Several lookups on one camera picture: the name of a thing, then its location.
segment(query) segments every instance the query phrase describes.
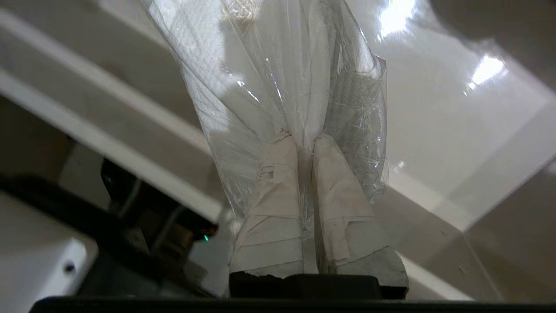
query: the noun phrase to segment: wrapped object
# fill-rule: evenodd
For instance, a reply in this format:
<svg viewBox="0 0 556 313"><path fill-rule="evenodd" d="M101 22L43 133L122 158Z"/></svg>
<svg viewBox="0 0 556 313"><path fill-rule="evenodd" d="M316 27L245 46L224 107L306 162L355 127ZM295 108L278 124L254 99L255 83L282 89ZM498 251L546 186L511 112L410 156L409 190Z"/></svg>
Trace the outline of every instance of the wrapped object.
<svg viewBox="0 0 556 313"><path fill-rule="evenodd" d="M300 207L312 228L312 150L329 134L371 201L384 188L384 60L344 1L143 0L178 59L222 185L244 216L261 148L297 145Z"/></svg>
<svg viewBox="0 0 556 313"><path fill-rule="evenodd" d="M297 148L282 132L261 150L252 207L237 236L230 272L285 278L304 271Z"/></svg>
<svg viewBox="0 0 556 313"><path fill-rule="evenodd" d="M370 275L405 296L404 264L331 136L315 140L315 251L319 273Z"/></svg>

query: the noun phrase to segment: plastic bag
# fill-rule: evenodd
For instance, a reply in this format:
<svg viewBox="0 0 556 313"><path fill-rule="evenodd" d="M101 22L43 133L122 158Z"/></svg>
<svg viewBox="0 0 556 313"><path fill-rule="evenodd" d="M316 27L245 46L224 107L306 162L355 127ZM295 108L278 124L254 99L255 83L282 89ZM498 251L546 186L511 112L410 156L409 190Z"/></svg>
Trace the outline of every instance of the plastic bag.
<svg viewBox="0 0 556 313"><path fill-rule="evenodd" d="M336 0L143 0L182 68L237 216L260 148L294 137L303 222L312 228L311 155L325 132L369 201L384 189L386 66Z"/></svg>

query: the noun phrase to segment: screw hole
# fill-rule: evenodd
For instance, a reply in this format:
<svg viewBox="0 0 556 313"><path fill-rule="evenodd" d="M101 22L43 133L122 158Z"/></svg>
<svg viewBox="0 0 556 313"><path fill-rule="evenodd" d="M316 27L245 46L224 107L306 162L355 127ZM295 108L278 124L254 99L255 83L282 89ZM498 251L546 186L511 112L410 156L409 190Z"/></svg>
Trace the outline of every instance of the screw hole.
<svg viewBox="0 0 556 313"><path fill-rule="evenodd" d="M64 265L64 273L69 275L75 272L75 264L72 261L69 261Z"/></svg>

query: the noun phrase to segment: clear plastic wrap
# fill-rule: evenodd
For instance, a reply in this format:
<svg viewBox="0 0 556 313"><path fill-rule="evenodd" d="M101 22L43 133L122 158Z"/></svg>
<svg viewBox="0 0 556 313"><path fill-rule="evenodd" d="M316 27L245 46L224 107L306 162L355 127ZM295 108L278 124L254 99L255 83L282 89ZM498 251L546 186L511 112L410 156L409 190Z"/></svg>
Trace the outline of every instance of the clear plastic wrap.
<svg viewBox="0 0 556 313"><path fill-rule="evenodd" d="M244 215L260 148L281 130L298 148L312 228L311 155L325 132L369 201L384 189L386 66L344 1L143 0L179 61L234 212Z"/></svg>

